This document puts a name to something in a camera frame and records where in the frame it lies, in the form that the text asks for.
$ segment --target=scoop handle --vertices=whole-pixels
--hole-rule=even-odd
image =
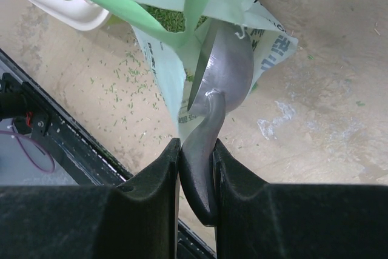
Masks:
[[[213,150],[226,115],[225,96],[211,91],[208,114],[184,141],[179,161],[183,192],[194,214],[205,226],[216,226],[217,200],[213,180]]]

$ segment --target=table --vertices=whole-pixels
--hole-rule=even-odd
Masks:
[[[387,0],[260,0],[297,53],[268,70],[220,139],[261,178],[388,183]],[[0,0],[0,47],[132,173],[176,132],[131,27],[77,32]],[[179,216],[215,248],[183,193]]]

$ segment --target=scoop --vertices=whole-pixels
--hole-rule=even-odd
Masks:
[[[249,35],[238,25],[212,20],[190,92],[189,113],[204,120],[184,141],[179,176],[186,199],[205,226],[217,222],[213,149],[227,112],[249,93],[253,79]]]

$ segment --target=white stain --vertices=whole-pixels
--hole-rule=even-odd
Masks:
[[[287,121],[290,121],[296,114],[295,109],[292,108],[290,104],[280,103],[279,101],[275,101],[276,105],[282,111],[283,116],[279,116],[274,118],[272,121],[267,121],[266,119],[259,119],[257,121],[257,125],[259,125],[261,134],[267,140],[270,138],[276,139],[275,136],[275,128],[281,126]]]

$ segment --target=purple cable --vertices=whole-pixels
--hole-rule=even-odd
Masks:
[[[37,141],[34,141],[33,139],[25,136],[25,135],[22,135],[21,133],[16,133],[14,128],[13,128],[13,122],[12,122],[12,132],[7,132],[6,130],[0,130],[0,135],[7,135],[7,136],[14,136],[20,146],[20,148],[23,150],[24,154],[27,156],[27,158],[30,160],[30,162],[36,167],[38,168],[40,171],[42,172],[45,172],[45,173],[53,173],[55,171],[55,162],[54,162],[54,159],[53,157],[50,155],[50,153],[42,146],[40,145]],[[34,162],[34,160],[31,158],[30,154],[27,153],[27,151],[25,150],[23,144],[20,142],[20,139],[25,139],[27,141],[30,141],[31,143],[33,143],[37,148],[39,148],[45,155],[48,156],[48,158],[50,159],[50,162],[51,162],[51,165],[52,165],[52,168],[50,170],[45,170],[43,169],[41,166],[39,166],[38,164],[36,164]]]

